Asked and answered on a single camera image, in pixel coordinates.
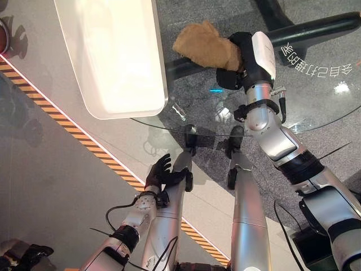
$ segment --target black clamp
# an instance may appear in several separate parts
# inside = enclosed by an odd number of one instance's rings
[[[153,196],[154,199],[156,200],[156,204],[158,208],[165,208],[168,206],[170,202],[168,193],[165,190],[163,190],[159,194],[156,194],[153,191],[144,191],[141,192],[138,197],[140,198],[141,196],[145,196],[145,195]]]
[[[278,105],[273,100],[263,99],[263,100],[258,100],[254,103],[251,103],[247,106],[245,104],[240,105],[238,107],[238,109],[233,112],[235,120],[243,123],[244,120],[247,118],[247,114],[249,111],[251,111],[252,109],[255,109],[263,104],[270,107],[273,111],[275,111],[276,114],[278,114],[280,112]]]

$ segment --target gray floor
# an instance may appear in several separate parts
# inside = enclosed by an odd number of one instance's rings
[[[89,227],[110,232],[105,211],[130,203],[136,191],[2,74],[0,90],[0,243],[47,245],[58,270],[78,268],[104,241]],[[111,220],[119,224],[126,213]],[[140,263],[143,246],[133,263]],[[185,233],[179,247],[180,261],[217,263]]]

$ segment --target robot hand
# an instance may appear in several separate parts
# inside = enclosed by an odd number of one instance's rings
[[[184,168],[182,171],[170,172],[171,167],[170,154],[164,155],[160,158],[151,168],[151,171],[146,179],[147,188],[150,185],[155,185],[161,190],[161,185],[176,185],[181,182],[188,173],[188,168]]]

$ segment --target brown cloth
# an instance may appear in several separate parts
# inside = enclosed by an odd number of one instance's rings
[[[209,21],[183,28],[173,50],[203,67],[238,71],[242,64],[240,49],[230,40],[220,37]]]

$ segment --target gray carpet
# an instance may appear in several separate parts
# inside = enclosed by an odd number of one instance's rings
[[[294,23],[361,10],[359,0],[284,0],[280,1],[280,5]],[[267,32],[253,1],[158,0],[157,8],[165,62],[179,58],[171,47],[177,34],[189,23],[210,20],[225,37],[237,31]],[[361,49],[357,45],[360,40],[359,29],[347,36],[308,49],[304,60],[308,65],[328,67],[326,78],[317,73],[315,76],[307,76],[306,71],[297,72],[294,68],[284,67],[277,61],[275,86],[283,85],[288,90],[288,121],[285,126],[294,130],[312,129],[345,116],[360,105],[361,68],[356,66],[361,60]],[[353,70],[347,75],[340,73],[336,77],[329,76],[331,67],[342,67],[349,63]],[[241,91],[229,90],[211,93],[210,89],[219,88],[213,69],[168,83],[169,102],[159,114],[159,119],[165,127],[177,130],[184,124],[191,123],[195,124],[202,134],[225,135],[238,124],[233,120],[232,112],[244,103],[245,95]],[[339,84],[347,86],[348,91],[345,94],[336,93]],[[352,144],[325,158],[323,163],[342,181],[353,176],[347,184],[354,190],[361,188],[357,174],[361,168],[360,117],[361,110],[357,110],[335,123],[300,134],[300,138],[318,157],[352,141]],[[182,143],[181,134],[173,133],[173,136]],[[222,150],[224,139],[225,137],[200,137],[200,148],[194,161],[226,189],[229,160]],[[245,138],[243,150],[258,168],[255,176],[264,200],[266,215],[275,219],[272,205],[274,199],[279,199],[298,220],[303,221],[303,216],[298,210],[299,197],[265,157],[257,143],[249,137]],[[284,220],[289,226],[295,225],[290,217],[284,216]]]

